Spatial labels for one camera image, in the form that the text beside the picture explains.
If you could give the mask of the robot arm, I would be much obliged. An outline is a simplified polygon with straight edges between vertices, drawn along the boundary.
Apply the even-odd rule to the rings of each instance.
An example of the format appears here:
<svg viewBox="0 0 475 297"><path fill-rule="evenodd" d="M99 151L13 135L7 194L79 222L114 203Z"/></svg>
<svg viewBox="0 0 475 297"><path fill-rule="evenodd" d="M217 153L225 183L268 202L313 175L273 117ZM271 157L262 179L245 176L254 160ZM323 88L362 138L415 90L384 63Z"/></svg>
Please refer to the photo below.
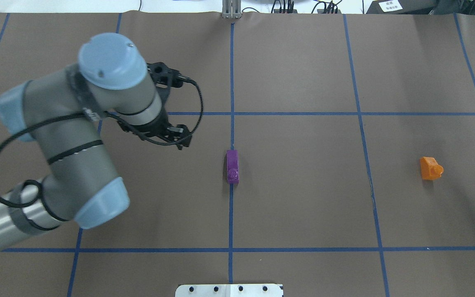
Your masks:
<svg viewBox="0 0 475 297"><path fill-rule="evenodd" d="M145 62L118 33L93 36L78 61L0 96L0 120L15 140L35 141L50 174L0 195L0 251L75 221L99 226L124 212L130 198L95 124L109 117L159 146L188 147L193 131L168 121L170 88L197 83L164 63Z"/></svg>

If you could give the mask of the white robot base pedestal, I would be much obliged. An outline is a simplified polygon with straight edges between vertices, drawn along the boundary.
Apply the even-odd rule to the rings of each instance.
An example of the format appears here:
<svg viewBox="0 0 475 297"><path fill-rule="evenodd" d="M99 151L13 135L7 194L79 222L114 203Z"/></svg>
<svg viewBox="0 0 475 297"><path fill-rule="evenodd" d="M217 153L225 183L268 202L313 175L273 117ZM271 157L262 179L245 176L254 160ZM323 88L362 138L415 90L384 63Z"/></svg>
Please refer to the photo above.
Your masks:
<svg viewBox="0 0 475 297"><path fill-rule="evenodd" d="M283 297L282 284L185 284L177 287L176 297Z"/></svg>

